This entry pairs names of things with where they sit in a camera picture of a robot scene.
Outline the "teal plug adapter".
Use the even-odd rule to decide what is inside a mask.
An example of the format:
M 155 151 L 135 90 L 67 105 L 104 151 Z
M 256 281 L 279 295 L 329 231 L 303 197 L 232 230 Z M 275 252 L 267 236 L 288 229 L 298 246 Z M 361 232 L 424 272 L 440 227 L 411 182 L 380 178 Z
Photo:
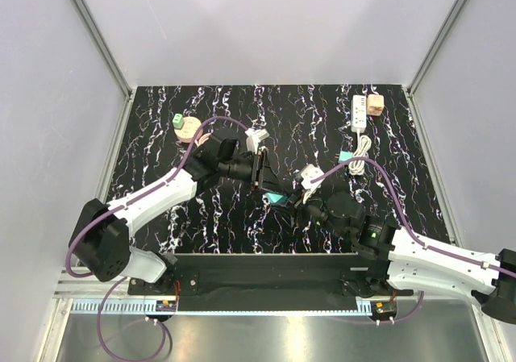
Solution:
M 264 195 L 270 204 L 272 205 L 282 205 L 286 202 L 287 197 L 284 194 L 278 194 L 278 193 L 270 193 L 267 192 Z

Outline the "light blue plug adapter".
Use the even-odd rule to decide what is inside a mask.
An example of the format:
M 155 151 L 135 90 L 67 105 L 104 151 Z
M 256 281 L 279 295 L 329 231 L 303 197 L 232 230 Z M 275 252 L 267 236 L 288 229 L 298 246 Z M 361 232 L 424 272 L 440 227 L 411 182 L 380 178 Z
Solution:
M 341 151 L 339 153 L 338 163 L 343 163 L 344 161 L 351 159 L 353 156 L 354 154 L 352 152 Z

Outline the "green white plug adapter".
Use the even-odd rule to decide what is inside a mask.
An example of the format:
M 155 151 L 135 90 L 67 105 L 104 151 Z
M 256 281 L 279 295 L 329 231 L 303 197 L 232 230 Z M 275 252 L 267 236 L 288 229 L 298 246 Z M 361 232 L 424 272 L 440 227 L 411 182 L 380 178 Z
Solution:
M 175 130 L 180 130 L 183 128 L 185 123 L 184 117 L 181 113 L 176 113 L 173 116 L 173 127 Z

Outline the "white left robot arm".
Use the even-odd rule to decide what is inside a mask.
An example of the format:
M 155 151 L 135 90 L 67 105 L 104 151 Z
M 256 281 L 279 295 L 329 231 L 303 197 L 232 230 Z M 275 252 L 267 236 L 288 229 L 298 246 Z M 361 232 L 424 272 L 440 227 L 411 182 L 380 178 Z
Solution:
M 108 203 L 96 198 L 87 202 L 69 242 L 71 254 L 100 282 L 130 277 L 145 281 L 155 293 L 167 293 L 174 283 L 169 261 L 132 247 L 130 238 L 154 218 L 215 187 L 224 177 L 246 182 L 252 189 L 280 192 L 267 154 L 259 148 L 268 132 L 248 129 L 245 135 L 241 152 L 233 130 L 214 131 L 203 144 L 188 149 L 179 167 L 150 185 Z

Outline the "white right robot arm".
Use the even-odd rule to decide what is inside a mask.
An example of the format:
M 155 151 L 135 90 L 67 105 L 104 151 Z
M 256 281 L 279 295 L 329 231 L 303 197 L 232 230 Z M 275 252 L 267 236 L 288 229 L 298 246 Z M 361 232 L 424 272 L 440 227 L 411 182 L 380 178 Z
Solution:
M 362 277 L 365 296 L 388 290 L 437 293 L 462 299 L 500 322 L 515 322 L 515 252 L 477 252 L 443 243 L 370 215 L 349 194 L 307 198 L 299 190 L 286 209 L 294 224 L 312 222 L 329 231 L 369 263 Z

